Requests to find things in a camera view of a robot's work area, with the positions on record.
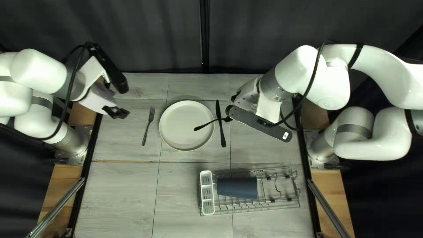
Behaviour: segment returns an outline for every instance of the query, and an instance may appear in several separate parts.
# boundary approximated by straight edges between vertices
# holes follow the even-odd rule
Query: gray tile
[[[310,212],[295,208],[233,215],[236,238],[307,238],[313,236]]]
[[[131,113],[125,119],[103,117],[93,159],[159,161],[162,145],[159,120],[166,100],[117,99],[116,102]],[[148,123],[149,106],[154,106],[156,113],[148,129],[146,145],[141,146]]]
[[[200,216],[198,176],[229,164],[160,163],[153,237],[232,237],[232,216]]]
[[[158,166],[93,162],[75,237],[151,237]]]
[[[233,215],[234,237],[313,237],[310,211],[308,210],[307,191],[305,177],[301,164],[251,164],[233,163],[232,170],[238,169],[276,169],[291,168],[297,170],[295,183],[300,189],[299,208],[287,208],[284,210],[264,211],[256,213],[244,213]]]
[[[292,103],[285,102],[283,114],[292,110]],[[289,123],[295,126],[294,117]],[[231,122],[231,157],[233,163],[298,163],[301,164],[297,133],[285,143],[240,122]]]
[[[177,102],[177,100],[168,100],[167,106]],[[198,101],[210,109],[213,117],[216,118],[215,101]],[[225,108],[230,105],[228,101],[219,101],[222,117],[226,117]],[[219,123],[214,122],[213,136],[201,148],[193,151],[178,151],[163,142],[160,161],[171,162],[226,162],[231,160],[231,133],[230,124],[222,123],[223,133],[225,134],[226,147],[222,148],[220,142]]]
[[[228,74],[170,74],[168,100],[230,100]]]
[[[236,94],[236,91],[244,85],[244,83],[256,77],[261,78],[263,75],[257,74],[233,74],[229,75],[229,96]],[[286,102],[292,102],[292,98],[288,98]]]
[[[166,99],[168,93],[168,74],[124,73],[128,80],[129,91],[120,94],[113,85],[110,89],[117,92],[115,98]]]

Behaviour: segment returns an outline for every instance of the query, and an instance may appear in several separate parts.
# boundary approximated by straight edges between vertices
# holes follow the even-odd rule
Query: metal pole
[[[69,199],[84,185],[85,178],[80,178],[78,182],[69,190],[63,197],[56,203],[49,213],[32,229],[31,232],[25,238],[36,238],[38,237],[47,226],[53,221],[53,219],[63,209]]]
[[[320,190],[314,184],[311,179],[307,179],[307,185],[313,195],[316,197],[317,201],[320,203],[321,207],[323,208],[326,215],[329,217],[330,221],[333,223],[333,226],[338,231],[341,238],[351,238],[348,232],[345,230],[341,222],[339,221],[336,214],[333,212],[332,208],[330,208],[329,204],[327,203],[326,199],[321,194]]]
[[[210,70],[210,23],[209,23],[209,0],[200,0],[200,47],[201,67],[203,73]]]
[[[294,107],[298,105],[298,102],[299,102],[298,97],[293,98],[292,103]],[[302,120],[301,120],[301,110],[295,111],[295,124],[297,125],[299,152],[301,154],[301,162],[302,162],[304,177],[306,179],[309,179],[311,178],[311,171],[310,171],[310,164],[308,161],[308,153],[307,153],[304,130],[303,130]],[[308,200],[308,205],[310,210],[311,224],[313,226],[314,238],[320,238],[318,234],[321,232],[321,229],[320,229],[319,215],[317,213],[316,199],[314,198],[311,191],[308,191],[308,190],[309,189],[307,189],[306,194],[307,194],[307,200]]]

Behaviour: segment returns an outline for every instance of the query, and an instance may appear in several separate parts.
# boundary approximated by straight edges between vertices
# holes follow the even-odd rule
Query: knife
[[[220,114],[219,100],[216,100],[216,117],[217,117],[217,121],[219,122],[219,128],[220,128],[220,143],[222,147],[226,147],[225,134],[223,134],[223,128],[222,128],[222,115]]]

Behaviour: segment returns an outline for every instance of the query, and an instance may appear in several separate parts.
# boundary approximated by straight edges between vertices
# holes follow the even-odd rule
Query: black spoon
[[[208,123],[206,123],[206,124],[204,124],[204,125],[197,126],[196,128],[194,128],[194,131],[197,131],[197,130],[199,130],[199,129],[203,129],[203,128],[204,128],[204,127],[206,127],[207,125],[209,125],[209,124],[211,124],[212,122],[215,122],[215,121],[217,121],[217,120],[219,120],[219,119],[214,119],[213,121],[208,122]],[[230,118],[230,117],[228,117],[228,116],[222,119],[222,121],[224,121],[224,122],[230,122],[230,121],[232,121],[232,120],[233,120],[233,119],[232,119],[232,118]]]

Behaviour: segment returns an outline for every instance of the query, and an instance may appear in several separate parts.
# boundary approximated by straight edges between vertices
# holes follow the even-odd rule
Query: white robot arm
[[[87,42],[83,47],[90,52],[90,58],[75,73],[70,100],[113,118],[125,118],[129,112],[117,108],[114,92],[103,81],[113,83],[120,93],[125,93],[126,78],[98,45]],[[65,123],[54,134],[59,119],[52,117],[53,97],[66,98],[72,73],[63,63],[37,50],[1,53],[0,123],[8,124],[10,117],[15,117],[16,130],[42,138],[70,156],[83,153],[88,144],[86,135]]]
[[[303,94],[310,82],[317,50],[301,46],[261,79],[243,85],[233,97],[235,105],[270,122],[279,121],[282,101]],[[306,96],[327,110],[344,107],[350,96],[348,69],[372,77],[395,106],[380,111],[375,121],[363,109],[346,109],[326,131],[308,145],[321,162],[336,155],[361,160],[403,157],[411,132],[419,131],[423,110],[423,65],[409,64],[395,55],[368,45],[332,44],[321,52],[316,75]]]

